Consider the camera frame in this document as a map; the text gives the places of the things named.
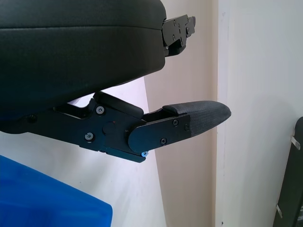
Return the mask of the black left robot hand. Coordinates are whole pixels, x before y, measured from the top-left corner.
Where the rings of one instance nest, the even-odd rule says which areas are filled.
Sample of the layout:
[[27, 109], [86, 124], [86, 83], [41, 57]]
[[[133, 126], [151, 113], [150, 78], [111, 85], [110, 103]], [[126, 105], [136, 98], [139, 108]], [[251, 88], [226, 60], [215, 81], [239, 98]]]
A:
[[143, 162], [149, 150], [202, 134], [231, 116], [216, 101], [144, 113], [104, 92], [161, 70], [194, 33], [159, 0], [3, 0], [0, 130], [30, 132]]

